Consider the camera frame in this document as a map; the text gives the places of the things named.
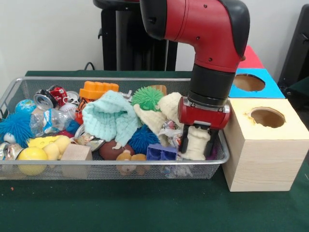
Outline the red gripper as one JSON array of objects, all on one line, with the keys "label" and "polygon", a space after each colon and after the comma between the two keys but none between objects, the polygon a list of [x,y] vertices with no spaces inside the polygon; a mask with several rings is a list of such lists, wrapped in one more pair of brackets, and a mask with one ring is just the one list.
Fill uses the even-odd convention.
[{"label": "red gripper", "polygon": [[189,101],[188,98],[180,98],[178,104],[178,120],[184,124],[181,138],[181,153],[184,154],[188,147],[188,132],[190,126],[210,128],[204,155],[211,156],[212,149],[218,135],[218,130],[223,129],[230,118],[230,106],[227,99],[219,107],[198,105]]}]

